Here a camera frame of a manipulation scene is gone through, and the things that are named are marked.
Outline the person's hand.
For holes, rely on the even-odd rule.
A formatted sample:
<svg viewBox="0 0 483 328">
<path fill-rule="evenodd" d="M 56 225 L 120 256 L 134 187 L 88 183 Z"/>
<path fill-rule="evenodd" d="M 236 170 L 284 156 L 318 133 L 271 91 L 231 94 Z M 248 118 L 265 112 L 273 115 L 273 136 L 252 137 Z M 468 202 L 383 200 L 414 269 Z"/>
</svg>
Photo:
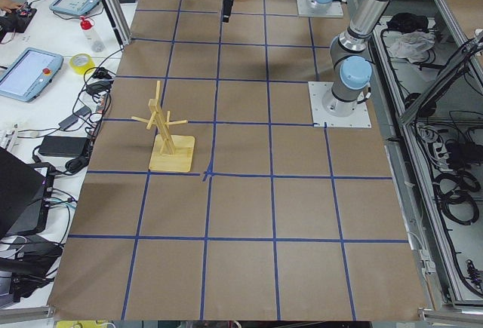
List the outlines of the person's hand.
<svg viewBox="0 0 483 328">
<path fill-rule="evenodd" d="M 15 2 L 13 0 L 0 0 L 0 9 L 6 13 L 11 13 L 18 10 L 23 6 L 22 3 Z"/>
</svg>

